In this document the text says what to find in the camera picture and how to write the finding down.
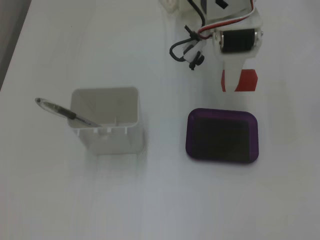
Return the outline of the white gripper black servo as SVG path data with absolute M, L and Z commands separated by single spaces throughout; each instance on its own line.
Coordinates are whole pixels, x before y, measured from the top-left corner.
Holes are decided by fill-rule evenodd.
M 223 60 L 224 92 L 234 92 L 237 89 L 245 59 L 257 55 L 262 46 L 263 35 L 261 28 L 217 30 L 213 33 L 214 55 L 225 59 Z

